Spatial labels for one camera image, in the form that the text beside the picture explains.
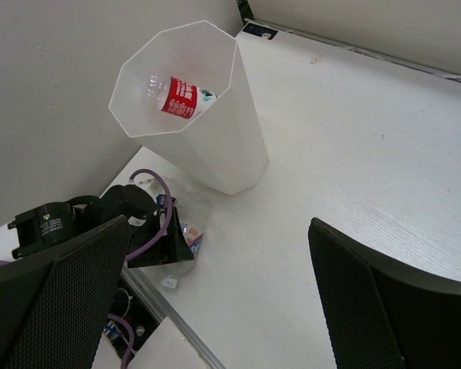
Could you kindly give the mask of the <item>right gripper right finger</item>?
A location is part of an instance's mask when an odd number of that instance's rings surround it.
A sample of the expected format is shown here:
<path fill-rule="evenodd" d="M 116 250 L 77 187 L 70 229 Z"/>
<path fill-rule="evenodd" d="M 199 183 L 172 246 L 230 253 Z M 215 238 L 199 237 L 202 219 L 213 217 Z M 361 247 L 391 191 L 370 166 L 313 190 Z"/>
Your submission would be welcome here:
<path fill-rule="evenodd" d="M 461 282 L 313 218 L 313 271 L 338 368 L 461 368 Z"/>

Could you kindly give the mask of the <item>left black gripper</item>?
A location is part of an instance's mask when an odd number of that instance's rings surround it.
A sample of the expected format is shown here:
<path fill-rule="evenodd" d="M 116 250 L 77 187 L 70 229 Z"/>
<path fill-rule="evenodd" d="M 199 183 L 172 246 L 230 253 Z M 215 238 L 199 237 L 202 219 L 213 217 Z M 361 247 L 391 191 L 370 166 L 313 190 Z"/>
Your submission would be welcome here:
<path fill-rule="evenodd" d="M 124 215 L 131 228 L 128 253 L 147 244 L 161 229 L 166 215 L 165 196 L 150 196 L 136 185 L 115 185 L 100 198 L 92 195 L 71 199 L 75 219 L 82 231 L 88 231 L 117 216 Z M 192 260 L 187 248 L 177 209 L 173 208 L 169 225 L 147 250 L 128 261 L 129 268 L 142 268 Z"/>

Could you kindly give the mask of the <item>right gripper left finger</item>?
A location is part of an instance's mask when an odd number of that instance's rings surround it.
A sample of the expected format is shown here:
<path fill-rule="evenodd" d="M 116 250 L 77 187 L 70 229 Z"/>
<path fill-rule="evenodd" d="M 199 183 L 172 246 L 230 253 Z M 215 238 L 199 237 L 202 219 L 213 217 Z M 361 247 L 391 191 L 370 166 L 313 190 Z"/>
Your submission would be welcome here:
<path fill-rule="evenodd" d="M 119 216 L 0 266 L 0 368 L 90 368 L 130 238 Z"/>

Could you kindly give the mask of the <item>blue white label bottle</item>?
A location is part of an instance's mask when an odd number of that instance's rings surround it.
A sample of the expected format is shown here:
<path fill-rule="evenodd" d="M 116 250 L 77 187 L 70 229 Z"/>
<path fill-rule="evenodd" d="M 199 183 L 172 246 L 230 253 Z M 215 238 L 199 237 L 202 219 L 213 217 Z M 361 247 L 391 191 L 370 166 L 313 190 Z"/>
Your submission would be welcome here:
<path fill-rule="evenodd" d="M 196 265 L 211 214 L 211 202 L 199 194 L 181 194 L 177 199 L 177 211 L 180 228 L 193 259 L 168 264 L 165 269 L 172 278 L 181 278 Z"/>

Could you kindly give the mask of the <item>red label plastic bottle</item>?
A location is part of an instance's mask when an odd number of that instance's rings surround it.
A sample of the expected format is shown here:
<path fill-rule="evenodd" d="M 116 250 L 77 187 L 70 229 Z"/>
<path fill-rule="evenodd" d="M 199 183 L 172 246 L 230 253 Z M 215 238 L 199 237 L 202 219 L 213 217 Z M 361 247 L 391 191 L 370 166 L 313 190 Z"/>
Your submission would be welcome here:
<path fill-rule="evenodd" d="M 213 92 L 170 75 L 151 75 L 143 104 L 148 116 L 166 113 L 186 120 L 196 118 L 217 100 Z"/>

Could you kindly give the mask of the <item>white octagonal plastic bin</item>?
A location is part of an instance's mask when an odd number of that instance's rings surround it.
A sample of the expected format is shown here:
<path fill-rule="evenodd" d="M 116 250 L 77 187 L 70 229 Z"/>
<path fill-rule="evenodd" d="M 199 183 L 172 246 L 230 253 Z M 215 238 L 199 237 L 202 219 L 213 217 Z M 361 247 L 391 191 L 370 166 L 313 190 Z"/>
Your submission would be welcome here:
<path fill-rule="evenodd" d="M 158 32 L 121 66 L 109 109 L 129 138 L 222 193 L 268 165 L 237 41 L 208 21 Z"/>

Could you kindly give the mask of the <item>dark blue table label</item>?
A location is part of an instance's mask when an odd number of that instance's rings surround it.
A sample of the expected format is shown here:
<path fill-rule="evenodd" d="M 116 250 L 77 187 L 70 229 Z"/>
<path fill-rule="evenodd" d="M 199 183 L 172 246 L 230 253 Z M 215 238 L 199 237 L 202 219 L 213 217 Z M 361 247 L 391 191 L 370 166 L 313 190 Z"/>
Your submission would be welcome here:
<path fill-rule="evenodd" d="M 266 40 L 272 40 L 278 33 L 278 30 L 273 28 L 268 28 L 263 25 L 259 25 L 256 23 L 248 22 L 242 32 L 248 33 L 250 35 L 257 36 L 259 38 L 263 38 Z"/>

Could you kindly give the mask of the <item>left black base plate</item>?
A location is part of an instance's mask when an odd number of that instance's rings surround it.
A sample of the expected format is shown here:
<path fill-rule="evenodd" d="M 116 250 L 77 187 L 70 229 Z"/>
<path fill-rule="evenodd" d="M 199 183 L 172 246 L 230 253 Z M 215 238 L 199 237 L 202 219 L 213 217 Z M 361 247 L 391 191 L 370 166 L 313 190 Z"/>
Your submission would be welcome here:
<path fill-rule="evenodd" d="M 159 325 L 152 313 L 145 308 L 125 283 L 118 285 L 110 313 L 124 319 L 132 328 L 134 332 L 133 355 L 136 355 Z M 128 330 L 124 325 L 108 319 L 104 327 L 104 335 L 119 358 L 123 358 L 129 342 Z"/>

